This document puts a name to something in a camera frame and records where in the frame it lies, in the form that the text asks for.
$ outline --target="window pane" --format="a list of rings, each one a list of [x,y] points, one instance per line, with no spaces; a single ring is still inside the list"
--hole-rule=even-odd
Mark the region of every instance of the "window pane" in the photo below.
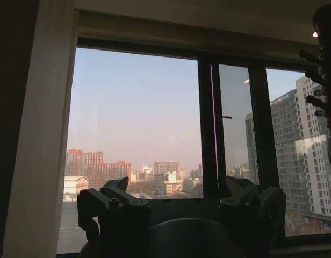
[[[76,195],[129,176],[138,198],[203,196],[196,60],[78,48],[58,253],[79,252]]]
[[[258,182],[248,68],[219,66],[226,174]]]
[[[331,233],[327,130],[305,102],[320,86],[293,71],[267,69],[267,80],[280,186],[287,195],[286,235]]]

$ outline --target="ceiling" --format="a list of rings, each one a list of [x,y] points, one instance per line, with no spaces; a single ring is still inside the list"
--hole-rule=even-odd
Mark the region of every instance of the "ceiling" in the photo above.
[[[316,44],[314,11],[331,0],[75,0],[81,10]]]

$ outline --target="window frame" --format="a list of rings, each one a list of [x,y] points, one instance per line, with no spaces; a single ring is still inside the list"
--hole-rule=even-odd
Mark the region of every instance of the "window frame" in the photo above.
[[[185,58],[198,61],[200,129],[202,135],[202,163],[204,197],[226,194],[223,187],[226,176],[224,157],[224,132],[220,99],[219,65],[246,67],[249,70],[251,105],[254,119],[255,143],[262,187],[279,187],[275,141],[270,111],[266,69],[305,72],[315,68],[310,64],[282,60],[256,59],[196,50],[145,45],[132,42],[78,37],[77,47]],[[331,243],[331,234],[285,237],[279,246]],[[74,257],[58,254],[57,257]]]

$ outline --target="red brick building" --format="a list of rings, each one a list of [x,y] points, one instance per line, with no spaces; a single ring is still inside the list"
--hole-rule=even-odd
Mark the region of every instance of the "red brick building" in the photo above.
[[[85,176],[89,188],[101,188],[108,180],[128,176],[131,178],[131,164],[125,160],[105,164],[103,152],[82,153],[81,150],[67,151],[66,176]]]
[[[83,176],[82,173],[82,155],[80,149],[69,149],[65,158],[65,176]]]

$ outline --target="hazy sky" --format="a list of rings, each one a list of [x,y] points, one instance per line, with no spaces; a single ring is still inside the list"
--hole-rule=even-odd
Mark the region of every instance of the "hazy sky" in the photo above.
[[[220,67],[228,167],[248,162],[244,119],[251,113],[246,68]],[[268,70],[270,99],[296,87],[302,73]],[[132,171],[155,161],[202,163],[197,61],[78,48],[68,148],[104,151]]]

